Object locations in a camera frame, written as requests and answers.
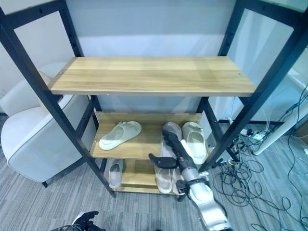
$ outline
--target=light wood shelf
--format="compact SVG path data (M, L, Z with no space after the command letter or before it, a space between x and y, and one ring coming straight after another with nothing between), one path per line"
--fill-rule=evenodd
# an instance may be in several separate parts
M153 164L149 160L125 160L122 185L130 187L134 185L153 186L157 189Z
M77 57L49 84L54 94L242 96L255 86L228 57Z
M163 194L163 195L175 195L174 193L161 193L158 188L147 188L147 187L119 187L115 189L117 192L129 192L129 193L154 193L154 194Z
M90 154L95 158L119 158L149 160L148 154L158 155L160 151L161 129L166 122L177 123L180 127L187 121L199 122L201 114L143 114L143 113L102 113L96 116L100 122ZM105 151L98 143L100 138L123 121L137 121L141 124L141 133L135 138Z

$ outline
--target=white slipper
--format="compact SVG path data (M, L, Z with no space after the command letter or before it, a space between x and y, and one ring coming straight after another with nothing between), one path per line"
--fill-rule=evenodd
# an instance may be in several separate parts
M182 127L183 136L190 149L188 154L197 165L203 164L208 154L205 147L205 138L201 126L194 122L187 122Z
M184 195L185 193L179 193L178 188L177 188L177 181L178 180L184 180L183 176L180 173L180 169L172 169L171 170L171 181L172 181L172 191L176 195Z
M170 169L162 169L154 166L156 183L161 193L169 193L172 190Z
M108 179L109 187L116 189L121 186L123 173L123 159L108 159L105 169L105 177Z
M181 128L172 122L167 122L164 124L163 129L173 132L178 136L178 139L182 139ZM166 145L166 142L162 138L160 143L160 157L175 157L172 149ZM158 189L161 193L169 193L172 190L172 181L171 181L171 172L170 169L161 169L158 167L154 167L155 176L157 181Z
M103 150L111 150L128 141L141 132L141 125L136 121L118 123L108 134L99 141L99 147Z

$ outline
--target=metal shelf frame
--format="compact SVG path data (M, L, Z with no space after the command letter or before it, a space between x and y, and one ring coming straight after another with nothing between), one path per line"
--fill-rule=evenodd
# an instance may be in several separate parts
M244 104L244 108L225 133L222 132L219 126L210 103L208 102L208 97L203 97L201 99L197 112L200 113L205 111L206 117L213 131L213 135L217 141L217 145L210 153L209 158L207 158L206 162L199 169L200 172L215 166L217 164L217 159L225 150L227 150L228 153L235 158L229 148L230 144L238 136L244 126L249 123L255 113L275 90L289 69L296 62L302 51L308 45L307 9L304 13L301 13L261 0L237 0L218 53L219 56L226 56L228 54L230 45L233 41L235 32L245 9L254 11L291 26L294 28L294 31L253 95L249 98L240 98ZM115 192L109 188L108 182L103 175L106 159L103 159L102 165L99 167L81 141L82 134L90 117L93 115L94 109L97 111L102 110L97 96L91 96L89 105L86 108L77 129L75 130L57 103L59 96L53 95L48 89L32 63L29 55L25 51L18 36L14 32L14 29L54 12L59 12L60 14L75 56L83 56L65 0L55 0L8 15L5 15L3 10L0 8L0 42L27 82L30 84L31 88L39 96L53 118L80 152L85 162L87 162L87 164L91 167L108 192L115 197ZM96 118L94 119L94 122L96 123L96 126L98 126L98 121Z

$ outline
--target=shelf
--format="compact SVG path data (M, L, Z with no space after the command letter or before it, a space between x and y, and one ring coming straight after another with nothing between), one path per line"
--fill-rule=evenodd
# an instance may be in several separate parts
M166 122L177 123L180 127L187 121L199 122L201 114L142 114L142 113L102 113L96 116L100 122L90 154L95 158L119 158L149 160L148 154L158 155L160 151L161 129ZM141 133L135 138L105 151L98 142L113 127L123 121L138 121Z
M132 193L154 193L154 194L163 194L163 195L175 195L174 193L161 193L158 188L138 188L138 187L119 187L115 189L117 192L132 192Z
M49 84L54 94L242 96L255 86L228 57L77 57Z
M125 160L122 185L153 186L157 189L153 164L149 160Z

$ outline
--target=top shelf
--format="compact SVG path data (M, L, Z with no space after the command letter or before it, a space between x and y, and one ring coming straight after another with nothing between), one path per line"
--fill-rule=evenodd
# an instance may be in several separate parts
M49 84L54 94L242 96L255 86L228 57L77 57Z

